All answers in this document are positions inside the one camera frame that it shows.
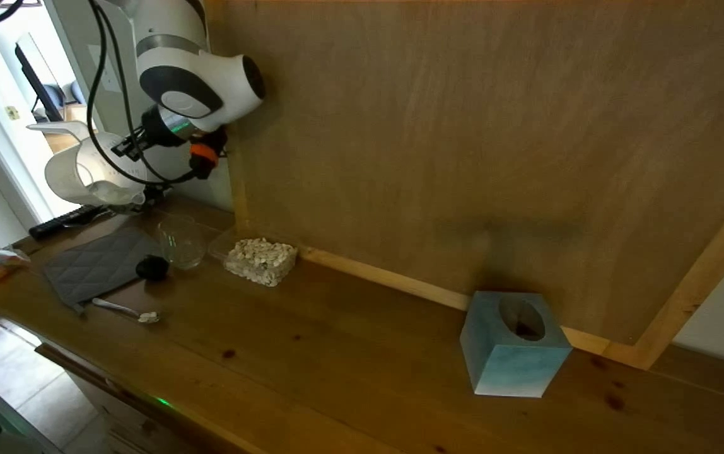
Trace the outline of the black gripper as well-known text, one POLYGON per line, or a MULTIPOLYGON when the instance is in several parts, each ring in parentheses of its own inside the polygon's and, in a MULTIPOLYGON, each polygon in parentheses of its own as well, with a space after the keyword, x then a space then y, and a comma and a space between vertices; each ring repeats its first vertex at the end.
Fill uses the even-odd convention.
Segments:
POLYGON ((187 117, 150 106, 140 115, 136 131, 112 147, 112 154, 136 161, 155 147, 184 147, 189 175, 206 179, 226 147, 226 128, 201 131, 187 117))

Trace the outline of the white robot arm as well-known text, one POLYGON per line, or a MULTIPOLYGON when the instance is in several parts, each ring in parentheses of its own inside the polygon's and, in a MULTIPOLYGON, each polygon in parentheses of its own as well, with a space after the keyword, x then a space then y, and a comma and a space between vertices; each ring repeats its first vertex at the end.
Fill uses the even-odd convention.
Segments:
POLYGON ((154 147, 187 145, 189 175, 206 179, 226 145, 226 127, 265 101, 256 64, 208 52, 201 0, 108 2, 131 26, 136 84, 154 101, 112 154, 136 161, 154 147))

